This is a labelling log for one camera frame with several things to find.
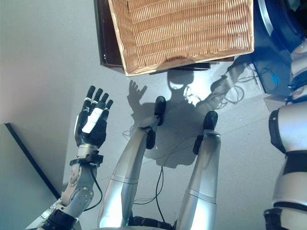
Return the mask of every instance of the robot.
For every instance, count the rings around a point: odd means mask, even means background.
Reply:
[[[272,204],[264,212],[267,230],[307,228],[307,40],[291,54],[291,95],[286,105],[269,118],[271,143],[285,154],[285,164],[277,178]],[[91,86],[75,125],[77,158],[70,162],[71,175],[61,202],[38,230],[71,230],[89,207],[97,184],[96,170],[103,161],[98,149],[106,139],[106,120],[113,103],[106,103]],[[143,120],[124,149],[101,199],[98,228],[101,230],[213,230],[220,135],[214,130],[218,115],[210,111],[203,122],[193,152],[197,160],[186,189],[179,217],[174,225],[134,217],[131,209],[136,195],[143,155],[155,145],[157,127],[163,124],[166,101],[159,96],[154,113]]]

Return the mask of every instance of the woven basket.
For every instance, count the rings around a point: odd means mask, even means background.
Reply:
[[[252,0],[109,0],[127,76],[254,50]]]

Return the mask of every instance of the black cable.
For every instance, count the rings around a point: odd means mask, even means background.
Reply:
[[[94,207],[97,207],[97,206],[100,204],[100,202],[102,201],[102,196],[103,196],[103,195],[102,195],[101,188],[100,188],[100,186],[99,186],[99,184],[98,184],[98,182],[97,182],[97,180],[96,180],[96,178],[95,178],[95,176],[94,176],[93,168],[91,168],[91,175],[92,175],[92,178],[93,178],[93,180],[94,180],[94,182],[95,182],[95,184],[96,184],[96,186],[97,186],[97,188],[98,188],[98,190],[99,190],[99,192],[100,192],[100,200],[98,201],[97,204],[95,204],[95,205],[93,205],[93,206],[87,208],[86,210],[84,210],[84,212],[85,212],[85,211],[88,211],[88,210],[90,210],[90,209],[92,209],[92,208],[94,208]]]
[[[163,183],[164,183],[163,167],[161,167],[161,170],[160,170],[160,176],[159,176],[159,179],[158,179],[158,182],[157,182],[157,186],[159,185],[159,182],[160,182],[161,173],[162,173],[162,185],[161,185],[161,188],[160,188],[160,191],[158,192],[158,194],[156,194],[156,196],[155,196],[154,198],[152,198],[150,201],[148,201],[148,202],[146,202],[146,203],[133,203],[134,205],[147,205],[147,204],[153,202],[153,201],[157,198],[157,196],[159,196],[159,194],[160,194],[161,191],[162,191]]]
[[[160,178],[161,178],[161,174],[163,174],[163,166],[161,166],[161,171],[160,171],[160,175],[159,175],[158,181],[159,181]],[[157,195],[157,192],[158,192],[158,184],[157,184],[157,186],[156,186],[156,188],[155,188],[155,200],[156,200],[156,202],[157,202],[157,206],[158,206],[160,215],[161,215],[161,217],[162,217],[162,220],[163,220],[163,222],[165,223],[164,217],[163,217],[163,215],[162,215],[162,212],[161,212],[161,209],[160,209],[160,206],[159,206],[159,203],[158,203],[158,195]]]

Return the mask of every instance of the silver leg casing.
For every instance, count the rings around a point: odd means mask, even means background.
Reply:
[[[213,230],[221,140],[213,130],[204,130],[189,186],[185,192],[177,230]]]
[[[158,120],[144,120],[127,143],[106,188],[98,214],[98,228],[126,226],[131,215],[146,150],[147,133],[156,131]]]

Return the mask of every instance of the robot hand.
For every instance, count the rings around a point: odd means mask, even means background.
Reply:
[[[103,92],[100,88],[92,101],[94,91],[95,86],[91,86],[76,119],[74,133],[78,147],[88,144],[98,149],[106,139],[106,120],[113,101],[109,100],[106,104],[107,93],[99,100]]]

